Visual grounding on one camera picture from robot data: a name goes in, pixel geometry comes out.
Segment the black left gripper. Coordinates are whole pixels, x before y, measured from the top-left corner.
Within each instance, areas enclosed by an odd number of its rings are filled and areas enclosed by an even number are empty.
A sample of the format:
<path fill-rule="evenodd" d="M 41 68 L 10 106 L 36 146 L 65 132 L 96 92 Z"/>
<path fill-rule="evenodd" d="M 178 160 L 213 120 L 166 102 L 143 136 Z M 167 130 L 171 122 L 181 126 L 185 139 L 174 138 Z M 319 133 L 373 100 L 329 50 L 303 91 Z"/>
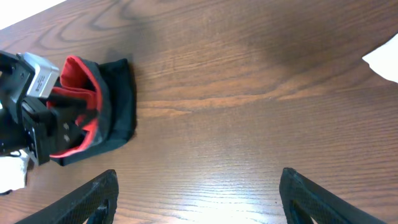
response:
<path fill-rule="evenodd" d="M 83 127 L 96 118 L 84 99 L 52 93 L 45 103 L 34 97 L 22 100 L 22 124 L 27 132 L 27 153 L 42 165 L 50 155 L 69 149 L 83 134 Z"/>

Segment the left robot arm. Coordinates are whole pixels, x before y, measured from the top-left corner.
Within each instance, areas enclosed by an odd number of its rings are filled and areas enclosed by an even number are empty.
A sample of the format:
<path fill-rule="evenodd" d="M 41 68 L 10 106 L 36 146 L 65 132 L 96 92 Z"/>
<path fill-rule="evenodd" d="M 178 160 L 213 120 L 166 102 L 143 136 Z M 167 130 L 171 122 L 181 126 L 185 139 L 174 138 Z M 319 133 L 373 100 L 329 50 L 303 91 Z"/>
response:
<path fill-rule="evenodd" d="M 98 114 L 85 100 L 52 93 L 60 70 L 32 53 L 1 52 L 1 155 L 25 150 L 37 164 L 80 139 Z"/>

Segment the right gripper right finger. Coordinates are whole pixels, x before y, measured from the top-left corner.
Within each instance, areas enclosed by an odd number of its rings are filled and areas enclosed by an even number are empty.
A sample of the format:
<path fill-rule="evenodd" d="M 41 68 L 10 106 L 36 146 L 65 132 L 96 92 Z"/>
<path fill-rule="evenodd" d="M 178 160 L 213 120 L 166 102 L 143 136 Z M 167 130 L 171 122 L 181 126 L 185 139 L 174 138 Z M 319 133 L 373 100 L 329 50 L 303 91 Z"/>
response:
<path fill-rule="evenodd" d="M 383 222 L 342 200 L 290 167 L 285 167 L 282 171 L 279 192 L 288 224 Z"/>

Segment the black leggings with red waistband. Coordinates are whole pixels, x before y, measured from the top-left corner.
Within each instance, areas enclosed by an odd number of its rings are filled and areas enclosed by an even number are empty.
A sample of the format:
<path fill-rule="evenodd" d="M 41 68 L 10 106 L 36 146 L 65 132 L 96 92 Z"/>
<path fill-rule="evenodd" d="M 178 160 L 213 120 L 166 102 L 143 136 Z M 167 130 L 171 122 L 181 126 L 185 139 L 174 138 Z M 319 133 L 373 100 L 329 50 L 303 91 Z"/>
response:
<path fill-rule="evenodd" d="M 125 145 L 137 126 L 136 83 L 127 59 L 98 64 L 76 55 L 64 63 L 53 92 L 85 100 L 98 114 L 83 127 L 84 138 L 50 155 L 61 166 L 113 151 Z"/>

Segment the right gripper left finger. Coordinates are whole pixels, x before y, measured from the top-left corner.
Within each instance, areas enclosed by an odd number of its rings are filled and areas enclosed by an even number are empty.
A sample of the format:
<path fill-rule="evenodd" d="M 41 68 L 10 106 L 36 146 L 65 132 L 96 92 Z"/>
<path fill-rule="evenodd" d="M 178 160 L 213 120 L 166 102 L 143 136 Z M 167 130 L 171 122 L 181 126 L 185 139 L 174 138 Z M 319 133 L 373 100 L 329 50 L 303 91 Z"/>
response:
<path fill-rule="evenodd" d="M 17 224 L 98 223 L 114 221 L 119 195 L 116 171 L 108 169 L 81 187 Z"/>

